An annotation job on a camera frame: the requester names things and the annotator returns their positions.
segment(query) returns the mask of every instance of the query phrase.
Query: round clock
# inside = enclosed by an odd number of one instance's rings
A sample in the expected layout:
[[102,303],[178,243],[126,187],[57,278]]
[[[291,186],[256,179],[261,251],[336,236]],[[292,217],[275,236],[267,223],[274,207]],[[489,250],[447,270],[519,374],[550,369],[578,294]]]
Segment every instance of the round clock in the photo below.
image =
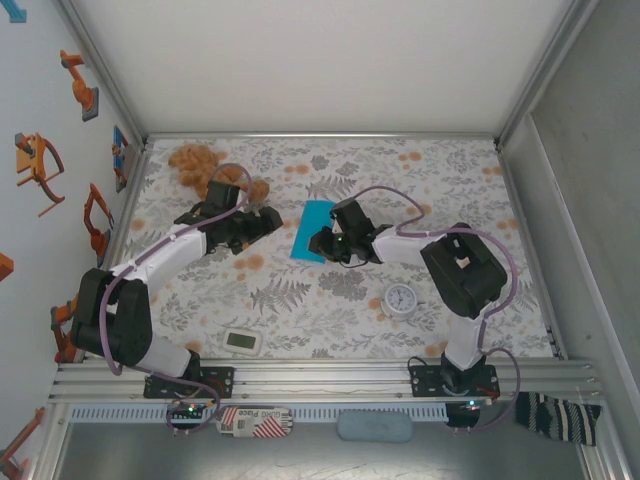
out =
[[381,307],[387,317],[403,320],[418,308],[418,296],[409,285],[396,283],[384,292]]

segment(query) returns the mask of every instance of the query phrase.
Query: small digital thermometer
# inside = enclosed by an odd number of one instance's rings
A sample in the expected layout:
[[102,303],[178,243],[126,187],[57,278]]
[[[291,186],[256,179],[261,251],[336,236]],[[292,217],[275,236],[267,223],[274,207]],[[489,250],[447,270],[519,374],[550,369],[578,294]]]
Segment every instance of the small digital thermometer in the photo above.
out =
[[229,352],[255,357],[262,347],[262,334],[239,328],[228,328],[222,338],[222,348]]
[[384,292],[380,306],[387,317],[404,320],[413,315],[418,308],[418,296],[409,285],[396,283]]

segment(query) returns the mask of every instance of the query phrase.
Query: floral tablecloth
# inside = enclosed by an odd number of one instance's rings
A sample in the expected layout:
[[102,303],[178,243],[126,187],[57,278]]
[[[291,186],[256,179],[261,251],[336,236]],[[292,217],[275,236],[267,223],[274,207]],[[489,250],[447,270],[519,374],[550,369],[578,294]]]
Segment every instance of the floral tablecloth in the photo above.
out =
[[[227,327],[260,331],[263,357],[406,358],[438,356],[453,313],[443,305],[426,268],[402,264],[340,265],[290,258],[305,202],[339,201],[370,185],[408,193],[428,212],[424,229],[464,221],[502,240],[518,265],[518,295],[491,318],[486,346],[517,356],[552,355],[498,158],[490,140],[218,138],[200,140],[220,158],[266,179],[266,204],[283,228],[238,256],[219,248],[191,264],[152,299],[154,330],[205,358],[234,357],[220,346]],[[129,226],[124,258],[160,239],[198,201],[178,183],[169,155],[186,140],[156,140]],[[413,207],[385,191],[362,202],[374,224],[397,224]],[[499,252],[493,249],[501,260]],[[380,310],[384,289],[409,283],[424,302],[407,320]]]

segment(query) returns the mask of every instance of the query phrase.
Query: plush toy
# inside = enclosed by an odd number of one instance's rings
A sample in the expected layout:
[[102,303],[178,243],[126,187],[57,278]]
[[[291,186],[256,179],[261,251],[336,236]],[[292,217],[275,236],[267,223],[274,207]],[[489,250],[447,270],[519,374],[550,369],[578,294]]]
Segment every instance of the plush toy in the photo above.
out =
[[[218,156],[202,144],[183,145],[169,157],[169,166],[180,170],[180,183],[186,187],[193,187],[201,200],[207,196],[207,185],[219,163]],[[216,174],[214,180],[237,185],[246,192],[248,184],[241,178],[242,170],[238,167],[226,167]],[[262,202],[268,194],[269,184],[266,181],[253,180],[250,202]]]

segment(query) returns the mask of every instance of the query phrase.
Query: blue cloth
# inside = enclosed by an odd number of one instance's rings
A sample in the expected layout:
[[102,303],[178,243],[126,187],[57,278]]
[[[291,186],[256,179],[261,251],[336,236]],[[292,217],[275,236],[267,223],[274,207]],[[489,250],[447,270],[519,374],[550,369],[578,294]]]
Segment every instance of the blue cloth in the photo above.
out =
[[406,413],[345,410],[338,417],[338,436],[350,442],[404,443],[413,424]]
[[326,261],[323,256],[309,251],[309,240],[322,230],[322,227],[331,227],[333,225],[329,211],[334,205],[335,203],[327,200],[309,200],[307,202],[302,212],[296,240],[293,242],[291,258],[318,263]]

